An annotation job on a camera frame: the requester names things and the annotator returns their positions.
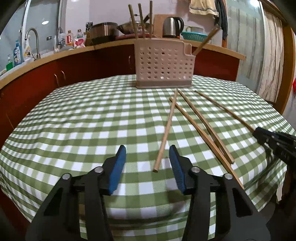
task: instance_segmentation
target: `hanging dark cloth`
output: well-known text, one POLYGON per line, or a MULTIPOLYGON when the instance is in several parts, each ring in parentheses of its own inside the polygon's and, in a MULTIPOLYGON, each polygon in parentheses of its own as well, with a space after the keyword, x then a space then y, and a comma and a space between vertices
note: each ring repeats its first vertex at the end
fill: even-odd
POLYGON ((228 35, 228 21, 227 21, 227 13, 223 3, 223 0, 215 0, 216 9, 219 13, 219 16, 215 16, 215 24, 218 24, 221 27, 223 33, 222 38, 226 40, 228 35))

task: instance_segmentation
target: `blue gripper pad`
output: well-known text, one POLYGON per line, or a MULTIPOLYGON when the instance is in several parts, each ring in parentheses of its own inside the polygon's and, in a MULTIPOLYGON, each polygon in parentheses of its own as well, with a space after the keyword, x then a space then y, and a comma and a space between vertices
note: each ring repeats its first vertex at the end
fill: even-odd
POLYGON ((120 180, 120 176, 123 170, 123 166, 126 162, 126 148, 125 146, 122 145, 122 148, 118 150, 117 154, 116 154, 117 160, 116 163, 114 165, 114 168, 110 174, 109 177, 109 194, 111 195, 118 186, 119 180, 120 180))
POLYGON ((169 149, 169 158, 170 158, 170 163, 172 165, 174 177, 178 186, 178 189, 184 194, 184 191, 186 189, 185 187, 185 175, 181 169, 178 156, 179 154, 176 153, 176 148, 174 145, 170 146, 169 149))

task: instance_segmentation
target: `beige plastic basket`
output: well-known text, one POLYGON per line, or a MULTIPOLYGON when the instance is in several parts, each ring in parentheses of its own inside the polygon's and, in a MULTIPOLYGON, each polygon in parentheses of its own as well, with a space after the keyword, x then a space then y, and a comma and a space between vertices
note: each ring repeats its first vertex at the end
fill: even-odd
POLYGON ((195 56, 191 44, 176 39, 135 41, 137 88, 188 87, 195 56))

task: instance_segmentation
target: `black kettle handle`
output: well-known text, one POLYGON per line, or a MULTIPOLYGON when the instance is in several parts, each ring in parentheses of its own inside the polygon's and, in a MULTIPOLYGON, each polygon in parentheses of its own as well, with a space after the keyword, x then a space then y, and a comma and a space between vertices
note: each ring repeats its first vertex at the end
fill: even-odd
POLYGON ((178 33, 176 33, 176 36, 178 36, 178 37, 180 37, 180 33, 183 31, 183 29, 184 29, 184 21, 183 21, 183 19, 182 18, 180 18, 180 17, 174 17, 174 19, 176 20, 176 21, 180 21, 180 29, 178 29, 178 33))

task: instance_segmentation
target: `teal basket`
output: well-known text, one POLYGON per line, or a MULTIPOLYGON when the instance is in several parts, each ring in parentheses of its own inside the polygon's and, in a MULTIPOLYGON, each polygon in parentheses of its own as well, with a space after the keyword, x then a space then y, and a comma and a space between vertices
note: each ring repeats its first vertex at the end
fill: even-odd
POLYGON ((195 32, 186 32, 186 31, 182 32, 181 35, 183 36, 184 39, 199 41, 199 42, 203 42, 207 37, 206 34, 200 34, 200 33, 195 33, 195 32))

